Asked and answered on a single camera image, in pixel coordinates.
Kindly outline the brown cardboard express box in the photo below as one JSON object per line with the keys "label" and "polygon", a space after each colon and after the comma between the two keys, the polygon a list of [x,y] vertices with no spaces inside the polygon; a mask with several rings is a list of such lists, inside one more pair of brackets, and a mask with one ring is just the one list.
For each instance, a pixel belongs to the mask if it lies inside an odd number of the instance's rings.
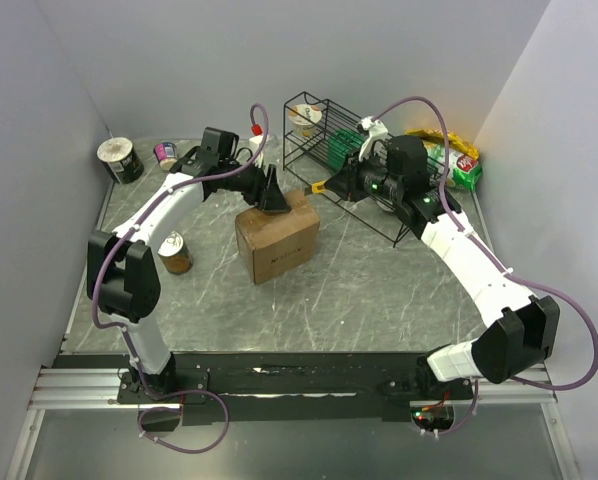
{"label": "brown cardboard express box", "polygon": [[310,260],[320,217],[303,189],[285,194],[289,213],[267,214],[250,208],[235,218],[238,251],[255,285],[263,284]]}

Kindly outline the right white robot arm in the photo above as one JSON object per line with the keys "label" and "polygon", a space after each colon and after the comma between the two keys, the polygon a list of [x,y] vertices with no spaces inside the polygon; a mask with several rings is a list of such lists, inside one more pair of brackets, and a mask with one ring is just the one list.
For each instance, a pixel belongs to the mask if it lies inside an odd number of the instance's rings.
{"label": "right white robot arm", "polygon": [[344,201],[376,196],[389,202],[398,219],[454,274],[486,327],[475,340],[427,353],[416,374],[418,391],[435,399],[453,380],[483,377],[500,384],[544,362],[552,354],[560,318],[556,301],[537,297],[495,266],[460,204],[432,183],[420,138],[401,135],[381,144],[383,154],[372,152],[364,160],[351,152],[325,189]]}

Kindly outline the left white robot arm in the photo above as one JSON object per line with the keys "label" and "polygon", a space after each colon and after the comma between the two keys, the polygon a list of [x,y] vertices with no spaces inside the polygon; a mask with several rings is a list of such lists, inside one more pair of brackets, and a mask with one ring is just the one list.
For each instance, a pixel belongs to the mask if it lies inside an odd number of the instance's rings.
{"label": "left white robot arm", "polygon": [[237,192],[255,209],[270,214],[291,207],[276,167],[257,147],[245,163],[236,134],[208,127],[200,145],[180,157],[150,199],[125,223],[96,230],[87,247],[87,295],[94,325],[120,331],[130,359],[131,380],[153,401],[177,389],[176,360],[160,332],[155,308],[161,295],[157,251],[180,221],[212,194]]}

